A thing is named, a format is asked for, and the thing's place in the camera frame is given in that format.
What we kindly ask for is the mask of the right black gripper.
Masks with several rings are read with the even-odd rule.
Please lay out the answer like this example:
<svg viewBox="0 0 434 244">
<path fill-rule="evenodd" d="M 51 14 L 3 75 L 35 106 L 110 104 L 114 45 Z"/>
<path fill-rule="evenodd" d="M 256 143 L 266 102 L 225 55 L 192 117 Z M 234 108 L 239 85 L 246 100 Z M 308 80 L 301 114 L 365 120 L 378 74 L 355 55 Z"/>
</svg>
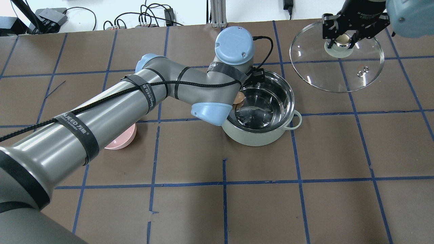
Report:
<svg viewBox="0 0 434 244">
<path fill-rule="evenodd" d="M 365 38 L 371 39 L 390 24 L 385 0 L 346 0 L 342 9 L 335 15 L 322 15 L 322 38 L 331 49 L 337 37 L 347 31 L 355 31 L 349 49 Z"/>
</svg>

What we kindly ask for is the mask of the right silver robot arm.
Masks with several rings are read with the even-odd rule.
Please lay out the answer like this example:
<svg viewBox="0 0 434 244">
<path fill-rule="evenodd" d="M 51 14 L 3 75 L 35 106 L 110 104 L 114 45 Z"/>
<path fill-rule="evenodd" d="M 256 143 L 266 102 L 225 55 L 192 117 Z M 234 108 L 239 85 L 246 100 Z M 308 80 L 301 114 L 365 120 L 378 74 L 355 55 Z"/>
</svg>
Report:
<svg viewBox="0 0 434 244">
<path fill-rule="evenodd" d="M 327 48 L 331 48 L 338 37 L 353 31 L 349 37 L 349 48 L 353 48 L 388 26 L 406 38 L 430 36 L 434 33 L 433 10 L 432 0 L 346 0 L 337 14 L 322 15 L 322 38 L 330 40 Z"/>
</svg>

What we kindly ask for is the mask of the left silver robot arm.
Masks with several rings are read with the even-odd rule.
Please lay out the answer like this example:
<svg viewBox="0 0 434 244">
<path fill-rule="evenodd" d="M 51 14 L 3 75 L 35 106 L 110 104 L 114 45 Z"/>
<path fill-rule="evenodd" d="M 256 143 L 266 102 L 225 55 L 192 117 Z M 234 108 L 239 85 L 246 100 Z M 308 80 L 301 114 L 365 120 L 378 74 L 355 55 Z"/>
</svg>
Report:
<svg viewBox="0 0 434 244">
<path fill-rule="evenodd" d="M 232 26 L 217 36 L 215 57 L 205 73 L 145 54 L 134 74 L 1 147 L 1 243 L 85 243 L 41 213 L 54 189 L 169 96 L 190 104 L 192 116 L 223 125 L 253 67 L 254 53 L 249 31 Z"/>
</svg>

